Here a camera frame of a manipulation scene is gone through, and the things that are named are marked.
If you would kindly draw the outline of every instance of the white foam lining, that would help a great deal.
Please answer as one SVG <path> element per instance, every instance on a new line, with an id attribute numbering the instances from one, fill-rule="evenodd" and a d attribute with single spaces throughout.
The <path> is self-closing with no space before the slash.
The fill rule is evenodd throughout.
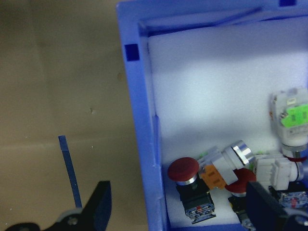
<path id="1" fill-rule="evenodd" d="M 307 86 L 308 18 L 154 36 L 149 51 L 171 226 L 238 223 L 229 193 L 215 189 L 217 217 L 192 225 L 167 168 L 177 158 L 196 158 L 236 140 L 254 152 L 279 149 L 270 126 L 270 95 Z"/>

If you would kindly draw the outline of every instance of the green sticker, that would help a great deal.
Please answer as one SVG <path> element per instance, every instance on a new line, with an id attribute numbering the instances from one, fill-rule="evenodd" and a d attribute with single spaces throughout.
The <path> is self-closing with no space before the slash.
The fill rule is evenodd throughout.
<path id="1" fill-rule="evenodd" d="M 204 153 L 201 153 L 200 154 L 200 158 L 202 158 L 203 156 L 207 155 L 208 153 L 207 152 L 204 152 Z"/>
<path id="2" fill-rule="evenodd" d="M 308 104 L 297 107 L 290 107 L 286 110 L 287 116 L 281 119 L 286 128 L 299 126 L 308 123 Z"/>

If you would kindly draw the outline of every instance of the blue plastic bin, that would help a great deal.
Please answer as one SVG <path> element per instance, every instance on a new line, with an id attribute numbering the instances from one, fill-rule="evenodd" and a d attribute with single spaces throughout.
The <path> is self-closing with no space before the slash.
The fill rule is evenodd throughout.
<path id="1" fill-rule="evenodd" d="M 223 12 L 232 11 L 225 16 Z M 218 20 L 206 14 L 216 12 Z M 162 180 L 160 127 L 155 113 L 147 40 L 150 36 L 194 28 L 308 15 L 307 0 L 140 0 L 117 6 L 120 36 L 137 134 L 147 218 L 150 231 L 200 231 L 204 227 L 172 229 L 168 222 Z M 207 226 L 207 231 L 240 231 L 240 224 Z"/>

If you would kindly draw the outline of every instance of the blue strip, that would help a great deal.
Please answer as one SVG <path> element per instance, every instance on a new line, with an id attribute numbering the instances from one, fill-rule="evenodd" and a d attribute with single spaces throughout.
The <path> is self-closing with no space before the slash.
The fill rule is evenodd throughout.
<path id="1" fill-rule="evenodd" d="M 76 180 L 76 175 L 75 175 L 71 155 L 69 153 L 67 142 L 66 142 L 66 137 L 59 136 L 58 138 L 59 138 L 59 143 L 60 143 L 60 148 L 63 154 L 63 158 L 65 161 L 65 166 L 66 166 L 66 170 L 68 173 L 69 181 L 71 182 L 75 205 L 76 205 L 76 208 L 79 208 L 79 207 L 82 207 L 82 204 L 81 204 L 79 189 L 77 185 L 77 180 Z"/>

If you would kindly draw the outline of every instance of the electrical component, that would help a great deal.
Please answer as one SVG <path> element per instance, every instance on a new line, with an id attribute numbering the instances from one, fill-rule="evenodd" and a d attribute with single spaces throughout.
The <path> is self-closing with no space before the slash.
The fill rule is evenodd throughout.
<path id="1" fill-rule="evenodd" d="M 278 158 L 284 158 L 283 154 L 278 151 L 255 156 L 253 161 L 253 172 L 257 177 L 257 181 L 265 189 L 268 189 L 271 185 L 270 177 L 272 174 L 273 164 Z"/>
<path id="2" fill-rule="evenodd" d="M 304 170 L 301 162 L 292 162 L 287 158 L 276 159 L 270 178 L 271 185 L 276 190 L 286 190 L 289 182 L 302 180 Z"/>
<path id="3" fill-rule="evenodd" d="M 222 152 L 216 146 L 211 148 L 198 163 L 200 169 L 214 165 L 226 184 L 232 184 L 238 180 L 233 170 L 243 168 L 253 157 L 247 145 L 243 141 L 237 141 Z"/>
<path id="4" fill-rule="evenodd" d="M 217 171 L 214 165 L 207 165 L 204 167 L 204 172 L 200 174 L 209 189 L 219 188 L 224 189 L 226 182 Z"/>
<path id="5" fill-rule="evenodd" d="M 246 168 L 236 169 L 234 173 L 238 177 L 238 181 L 225 187 L 232 193 L 232 197 L 229 197 L 228 200 L 242 226 L 248 231 L 255 231 L 256 229 L 246 213 L 246 187 L 248 182 L 256 181 L 256 176 Z"/>
<path id="6" fill-rule="evenodd" d="M 250 181 L 255 182 L 257 180 L 256 175 L 247 168 L 236 169 L 234 173 L 238 180 L 230 185 L 226 185 L 225 189 L 234 196 L 244 197 L 246 196 L 247 183 Z"/>
<path id="7" fill-rule="evenodd" d="M 308 166 L 305 166 L 306 164 L 301 162 L 290 161 L 277 151 L 257 155 L 254 160 L 254 173 L 265 189 L 272 186 L 275 190 L 287 190 L 289 182 L 305 177 L 305 172 L 308 173 Z"/>
<path id="8" fill-rule="evenodd" d="M 281 91 L 271 101 L 271 117 L 282 143 L 282 153 L 302 159 L 308 143 L 308 90 Z"/>
<path id="9" fill-rule="evenodd" d="M 248 231 L 256 231 L 254 225 L 246 213 L 246 197 L 232 196 L 229 197 L 228 200 L 241 225 Z"/>
<path id="10" fill-rule="evenodd" d="M 290 182 L 287 190 L 278 191 L 273 187 L 269 189 L 272 196 L 285 208 L 308 207 L 308 189 L 300 181 Z"/>
<path id="11" fill-rule="evenodd" d="M 209 188 L 198 171 L 198 162 L 190 157 L 177 159 L 168 168 L 168 176 L 176 182 L 185 214 L 193 220 L 192 224 L 216 217 Z"/>

